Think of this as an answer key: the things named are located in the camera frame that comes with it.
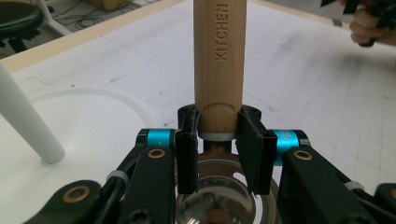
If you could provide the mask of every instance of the blue anodized part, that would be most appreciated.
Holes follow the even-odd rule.
[[[148,147],[170,147],[170,129],[150,129],[148,131]]]
[[[273,130],[277,136],[276,143],[276,160],[274,165],[281,166],[283,164],[282,155],[291,147],[298,147],[300,142],[297,134],[293,130]]]

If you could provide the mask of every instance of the white plate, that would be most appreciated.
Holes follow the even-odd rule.
[[[103,185],[138,132],[153,127],[141,105],[113,91],[73,88],[32,102],[66,154],[57,163],[44,163],[0,117],[0,223],[22,223],[57,189],[76,180]]]

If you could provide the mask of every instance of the black stool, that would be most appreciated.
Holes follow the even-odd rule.
[[[20,2],[0,2],[0,47],[8,39],[15,52],[26,50],[22,40],[31,40],[39,35],[38,28],[44,16],[38,7]]]

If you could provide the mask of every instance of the stool seat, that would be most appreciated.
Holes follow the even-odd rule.
[[[20,2],[0,2],[0,38],[35,30],[43,20],[44,16],[37,7]]]

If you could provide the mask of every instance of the gray floor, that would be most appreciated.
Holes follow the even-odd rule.
[[[92,7],[81,0],[52,0],[47,4],[53,7],[54,12],[52,17],[63,24],[71,32],[77,32],[84,27],[96,24],[100,21],[105,21],[113,17],[117,17],[122,13],[129,12],[139,7],[146,6],[156,0],[132,0],[131,4],[114,11],[104,11],[96,7]],[[320,7],[321,0],[265,0],[280,4],[285,7],[296,8],[305,12],[316,14],[319,16],[346,21],[351,21],[350,16],[343,16],[343,8],[334,2],[326,7]],[[39,28],[41,35],[37,36],[31,41],[24,41],[26,47],[33,48],[35,46],[47,43],[53,39],[58,38],[50,28],[42,26]],[[12,48],[6,43],[6,47],[0,49],[0,59],[6,58],[14,54]]]

